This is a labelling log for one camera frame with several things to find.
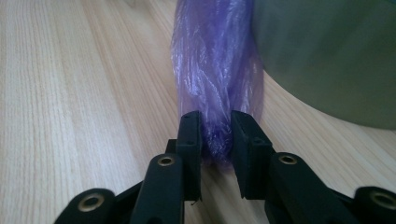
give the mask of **wood grain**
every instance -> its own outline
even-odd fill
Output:
[[[85,189],[121,193],[177,135],[176,0],[0,0],[0,223],[52,223]],[[396,191],[396,132],[332,118],[265,75],[261,126],[349,196]],[[203,169],[186,223],[263,223],[232,172]]]

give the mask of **light wood surface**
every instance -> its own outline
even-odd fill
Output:
[[[83,190],[123,192],[177,136],[176,0],[0,0],[0,223],[52,223]],[[396,191],[396,132],[305,105],[265,75],[261,126],[331,188]],[[203,169],[186,223],[266,223],[232,172]]]

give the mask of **crumpled plastic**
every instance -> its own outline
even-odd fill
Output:
[[[260,120],[262,62],[250,29],[252,0],[178,0],[172,37],[180,116],[202,114],[204,164],[231,164],[231,111]]]

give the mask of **metal ring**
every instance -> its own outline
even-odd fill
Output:
[[[158,160],[158,164],[161,166],[168,166],[175,163],[175,160],[172,157],[162,157]]]
[[[96,199],[96,203],[86,204],[89,199]],[[85,196],[78,204],[78,210],[81,212],[91,212],[96,208],[100,207],[105,201],[105,197],[99,193],[92,193]]]
[[[288,155],[279,157],[279,160],[287,165],[294,165],[297,163],[297,160],[294,157]]]
[[[373,202],[382,207],[388,208],[390,210],[396,210],[396,199],[386,193],[373,191],[370,194],[370,198],[373,200]]]

